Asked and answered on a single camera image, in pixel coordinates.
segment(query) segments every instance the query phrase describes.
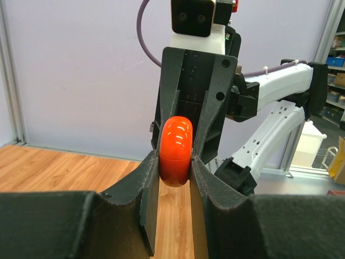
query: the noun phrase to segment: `orange capsule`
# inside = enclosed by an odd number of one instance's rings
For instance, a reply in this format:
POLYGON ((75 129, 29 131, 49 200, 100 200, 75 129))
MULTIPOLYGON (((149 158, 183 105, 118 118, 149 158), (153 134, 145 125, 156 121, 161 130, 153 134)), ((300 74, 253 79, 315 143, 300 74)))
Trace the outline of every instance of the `orange capsule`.
POLYGON ((163 127, 160 145, 160 177, 171 187, 188 180, 193 145, 193 125, 181 116, 171 117, 163 127))

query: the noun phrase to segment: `white plastic bin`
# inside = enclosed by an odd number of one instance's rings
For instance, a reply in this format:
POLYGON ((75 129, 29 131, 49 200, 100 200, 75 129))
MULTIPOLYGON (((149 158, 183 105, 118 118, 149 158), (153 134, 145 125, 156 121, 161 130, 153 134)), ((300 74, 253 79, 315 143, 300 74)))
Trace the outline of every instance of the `white plastic bin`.
POLYGON ((312 167, 322 141, 327 135, 322 134, 312 121, 306 122, 303 127, 300 141, 298 142, 292 166, 312 167))

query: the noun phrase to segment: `white panel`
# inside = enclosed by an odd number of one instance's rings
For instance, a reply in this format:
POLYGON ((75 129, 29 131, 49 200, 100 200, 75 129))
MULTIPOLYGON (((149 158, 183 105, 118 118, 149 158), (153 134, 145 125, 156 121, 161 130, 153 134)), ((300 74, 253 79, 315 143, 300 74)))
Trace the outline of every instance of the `white panel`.
POLYGON ((13 140, 10 112, 8 109, 3 77, 0 73, 0 147, 13 140))
MULTIPOLYGON (((29 143, 142 159, 151 149, 160 71, 136 39, 141 0, 5 3, 29 143)), ((281 58, 312 59, 328 4, 241 1, 232 19, 242 35, 244 71, 281 58)), ((151 0, 143 26, 160 59, 171 40, 170 1, 151 0)), ((241 125, 227 120, 220 155, 245 143, 266 115, 264 109, 241 125)))

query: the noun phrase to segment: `yellow object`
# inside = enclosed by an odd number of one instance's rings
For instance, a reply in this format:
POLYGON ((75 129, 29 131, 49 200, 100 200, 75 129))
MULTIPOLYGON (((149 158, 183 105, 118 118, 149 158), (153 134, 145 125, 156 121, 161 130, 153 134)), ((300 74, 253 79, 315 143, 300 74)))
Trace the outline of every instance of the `yellow object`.
POLYGON ((339 137, 339 150, 328 167, 329 176, 336 182, 345 184, 345 138, 339 137))

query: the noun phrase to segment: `wooden surface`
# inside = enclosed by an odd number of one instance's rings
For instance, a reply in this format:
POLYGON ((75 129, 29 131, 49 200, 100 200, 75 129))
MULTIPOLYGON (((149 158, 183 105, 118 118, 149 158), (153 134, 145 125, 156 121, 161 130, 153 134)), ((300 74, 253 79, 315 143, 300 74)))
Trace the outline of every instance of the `wooden surface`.
MULTIPOLYGON (((138 165, 131 161, 6 146, 0 149, 0 192, 101 192, 138 165)), ((194 258, 189 183, 181 188, 160 184, 153 258, 194 258)))

